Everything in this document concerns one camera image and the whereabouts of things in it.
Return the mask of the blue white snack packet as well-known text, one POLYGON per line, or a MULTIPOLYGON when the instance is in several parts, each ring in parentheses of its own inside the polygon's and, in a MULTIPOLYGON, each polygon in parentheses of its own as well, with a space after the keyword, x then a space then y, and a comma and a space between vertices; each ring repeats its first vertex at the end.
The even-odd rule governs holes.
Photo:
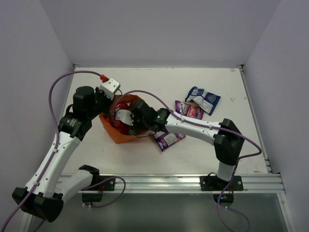
POLYGON ((221 96, 208 92, 203 88, 192 87, 185 98, 185 102, 194 102, 211 116, 220 99, 221 96))

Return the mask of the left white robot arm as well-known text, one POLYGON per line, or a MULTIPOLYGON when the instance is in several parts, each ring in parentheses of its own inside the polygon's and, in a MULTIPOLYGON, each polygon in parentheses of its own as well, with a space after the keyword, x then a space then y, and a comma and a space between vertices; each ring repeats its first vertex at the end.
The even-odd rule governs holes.
POLYGON ((101 113, 108 113, 119 89, 100 85, 79 87, 73 95, 73 104, 56 124, 56 134, 51 148, 35 175, 23 188, 16 187, 12 198, 28 214, 53 222, 60 215, 67 200, 84 188, 97 189, 99 170, 89 165, 63 183, 58 180, 72 153, 92 127, 92 120, 101 113))

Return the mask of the purple white snack packet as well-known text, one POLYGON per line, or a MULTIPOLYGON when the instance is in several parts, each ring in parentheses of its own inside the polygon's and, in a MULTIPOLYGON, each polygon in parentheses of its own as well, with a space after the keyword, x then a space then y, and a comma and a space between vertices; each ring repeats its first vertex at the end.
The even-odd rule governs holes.
POLYGON ((168 149, 173 144, 186 138, 186 136, 183 134, 168 133, 168 132, 157 132, 153 135, 153 137, 162 152, 168 149))

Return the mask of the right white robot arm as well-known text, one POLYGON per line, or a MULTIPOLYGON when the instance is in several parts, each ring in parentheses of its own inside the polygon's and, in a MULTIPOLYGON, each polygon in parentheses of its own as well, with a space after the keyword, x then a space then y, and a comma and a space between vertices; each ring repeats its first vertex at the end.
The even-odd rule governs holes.
POLYGON ((207 122, 170 112, 155 110, 142 100, 130 106, 133 128, 153 132, 176 133, 200 139, 214 146, 219 161, 215 184, 219 189, 232 185, 232 176, 244 143, 242 134, 230 119, 207 122))

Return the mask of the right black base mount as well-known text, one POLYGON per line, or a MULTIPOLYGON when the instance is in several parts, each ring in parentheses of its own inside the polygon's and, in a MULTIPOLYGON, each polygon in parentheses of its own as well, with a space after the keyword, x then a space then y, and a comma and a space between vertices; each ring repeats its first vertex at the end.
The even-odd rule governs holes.
POLYGON ((219 179, 214 172, 200 176, 199 183, 202 191, 218 191, 218 194, 213 194, 213 199, 215 202, 220 200, 220 204, 225 206, 233 204, 235 191, 244 190, 242 178, 238 175, 233 177, 232 183, 228 187, 228 182, 219 179))

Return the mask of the aluminium table rail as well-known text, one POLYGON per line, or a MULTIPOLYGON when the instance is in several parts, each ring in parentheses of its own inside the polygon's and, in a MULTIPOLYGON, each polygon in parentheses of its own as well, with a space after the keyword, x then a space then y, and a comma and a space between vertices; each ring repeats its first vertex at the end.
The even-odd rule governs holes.
MULTIPOLYGON (((241 174, 244 190, 234 193, 284 193, 285 188, 279 174, 241 174)), ((202 191, 198 174, 124 174, 125 193, 181 193, 218 194, 219 191, 202 191)))

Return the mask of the red snack packet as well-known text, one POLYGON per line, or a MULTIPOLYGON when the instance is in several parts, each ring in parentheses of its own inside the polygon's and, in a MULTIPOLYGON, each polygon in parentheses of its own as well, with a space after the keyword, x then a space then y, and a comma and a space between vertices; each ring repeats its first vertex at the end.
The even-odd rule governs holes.
POLYGON ((116 106, 115 106, 115 109, 114 109, 114 114, 116 114, 116 112, 118 110, 129 110, 130 109, 130 105, 131 105, 131 101, 120 101, 116 106))

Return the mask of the purple Fox's candy bag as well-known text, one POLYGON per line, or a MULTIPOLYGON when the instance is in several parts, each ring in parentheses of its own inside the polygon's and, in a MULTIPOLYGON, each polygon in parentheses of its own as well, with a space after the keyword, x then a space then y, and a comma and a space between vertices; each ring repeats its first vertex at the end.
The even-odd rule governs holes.
POLYGON ((201 120, 204 111, 197 105, 187 104, 181 101, 175 101, 175 111, 183 116, 201 120))

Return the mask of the orange paper bag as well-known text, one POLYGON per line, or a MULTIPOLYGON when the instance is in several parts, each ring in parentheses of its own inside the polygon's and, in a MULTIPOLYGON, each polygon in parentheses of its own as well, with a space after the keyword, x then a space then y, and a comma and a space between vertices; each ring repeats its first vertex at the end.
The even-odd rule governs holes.
MULTIPOLYGON (((115 101, 110 108, 109 114, 101 113, 99 115, 100 121, 108 135, 116 144, 126 143, 137 138, 150 136, 152 133, 149 130, 133 129, 131 126, 126 125, 121 121, 117 121, 116 123, 113 122, 112 119, 115 119, 116 114, 112 114, 112 107, 120 97, 120 95, 115 96, 115 101)), ((142 100, 142 98, 137 95, 128 94, 121 101, 131 101, 133 103, 137 100, 142 100)))

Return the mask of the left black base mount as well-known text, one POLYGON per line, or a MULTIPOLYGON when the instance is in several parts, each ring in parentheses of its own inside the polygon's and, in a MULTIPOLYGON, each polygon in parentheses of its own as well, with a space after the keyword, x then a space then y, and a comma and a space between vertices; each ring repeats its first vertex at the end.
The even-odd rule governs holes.
POLYGON ((82 190, 82 202, 93 205, 99 203, 105 191, 114 191, 115 178, 99 175, 89 187, 82 190))

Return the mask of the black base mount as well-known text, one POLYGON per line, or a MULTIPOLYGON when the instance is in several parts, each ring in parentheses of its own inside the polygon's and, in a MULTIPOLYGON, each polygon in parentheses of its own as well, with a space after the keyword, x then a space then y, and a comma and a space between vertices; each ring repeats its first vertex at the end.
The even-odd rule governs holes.
POLYGON ((238 175, 233 177, 232 183, 228 187, 228 182, 219 179, 214 172, 200 176, 199 183, 202 191, 218 191, 218 194, 213 194, 213 199, 215 202, 220 200, 220 204, 225 206, 233 204, 235 191, 244 190, 242 178, 238 175))
POLYGON ((82 202, 93 205, 99 203, 105 191, 114 191, 115 178, 99 175, 89 187, 82 190, 82 202))

